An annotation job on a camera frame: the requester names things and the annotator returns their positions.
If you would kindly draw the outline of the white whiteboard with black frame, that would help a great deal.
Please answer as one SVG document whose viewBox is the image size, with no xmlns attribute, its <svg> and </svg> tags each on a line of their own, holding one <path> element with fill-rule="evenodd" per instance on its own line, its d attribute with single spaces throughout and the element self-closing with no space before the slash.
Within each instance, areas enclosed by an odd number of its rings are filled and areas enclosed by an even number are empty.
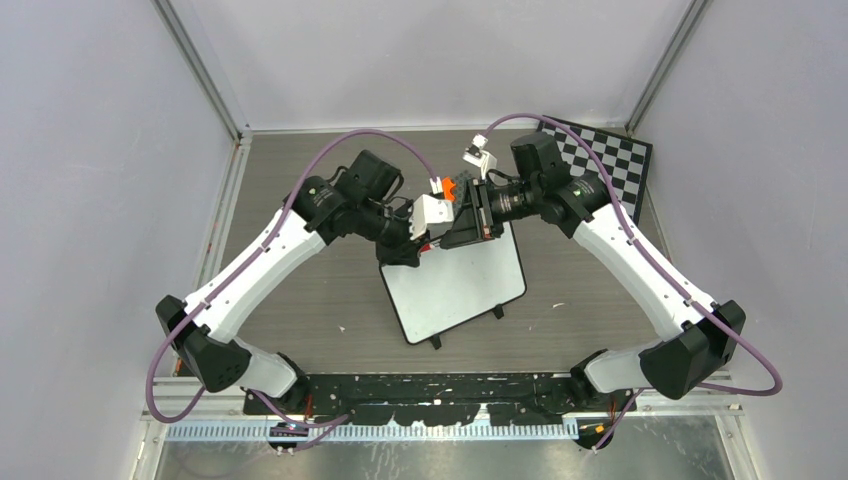
<svg viewBox="0 0 848 480">
<path fill-rule="evenodd" d="M 379 272 L 406 343 L 436 349 L 443 333 L 487 314 L 500 319 L 504 306 L 527 291 L 510 223 L 497 239 L 430 249 L 417 267 L 385 265 Z"/>
</svg>

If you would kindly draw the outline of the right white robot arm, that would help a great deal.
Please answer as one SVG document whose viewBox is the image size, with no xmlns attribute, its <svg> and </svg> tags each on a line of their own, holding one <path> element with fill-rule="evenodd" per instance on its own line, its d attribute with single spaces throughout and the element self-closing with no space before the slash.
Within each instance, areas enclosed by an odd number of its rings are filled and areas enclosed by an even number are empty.
<svg viewBox="0 0 848 480">
<path fill-rule="evenodd" d="M 573 368 L 571 397 L 596 410 L 611 391 L 650 388 L 679 400 L 725 366 L 740 345 L 746 314 L 733 300 L 717 303 L 695 287 L 639 231 L 623 209 L 605 168 L 571 174 L 553 136 L 533 133 L 513 141 L 517 173 L 491 181 L 494 161 L 478 134 L 464 152 L 481 170 L 464 183 L 445 249 L 465 248 L 501 236 L 506 223 L 537 216 L 598 259 L 636 300 L 653 325 L 657 342 L 605 350 Z"/>
</svg>

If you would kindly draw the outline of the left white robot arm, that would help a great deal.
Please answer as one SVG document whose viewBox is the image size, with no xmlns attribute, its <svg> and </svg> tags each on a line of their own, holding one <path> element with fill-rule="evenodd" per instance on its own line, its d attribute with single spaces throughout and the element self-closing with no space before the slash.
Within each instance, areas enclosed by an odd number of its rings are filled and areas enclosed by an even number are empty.
<svg viewBox="0 0 848 480">
<path fill-rule="evenodd" d="M 310 176 L 265 230 L 199 290 L 164 296 L 155 313 L 171 346 L 210 393 L 237 386 L 258 390 L 280 412 L 298 412 L 305 385 L 282 354 L 239 339 L 254 309 L 297 267 L 334 240 L 357 235 L 382 256 L 415 256 L 409 218 L 390 210 L 401 171 L 369 150 L 329 179 Z"/>
</svg>

